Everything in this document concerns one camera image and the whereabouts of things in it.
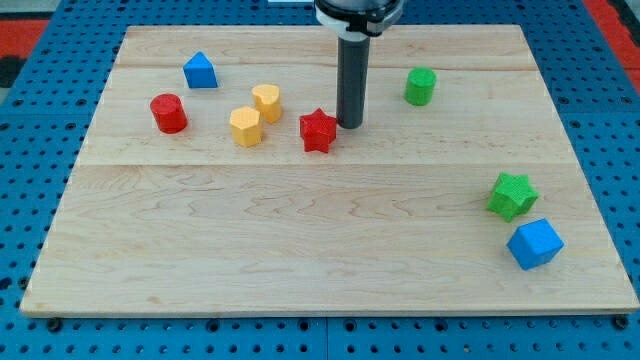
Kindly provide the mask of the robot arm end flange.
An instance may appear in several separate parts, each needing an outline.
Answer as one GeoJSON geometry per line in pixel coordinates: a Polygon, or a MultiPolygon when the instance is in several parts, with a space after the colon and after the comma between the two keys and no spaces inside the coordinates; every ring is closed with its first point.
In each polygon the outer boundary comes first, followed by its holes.
{"type": "Polygon", "coordinates": [[[341,39],[378,37],[398,22],[405,0],[315,0],[318,22],[341,39]]]}

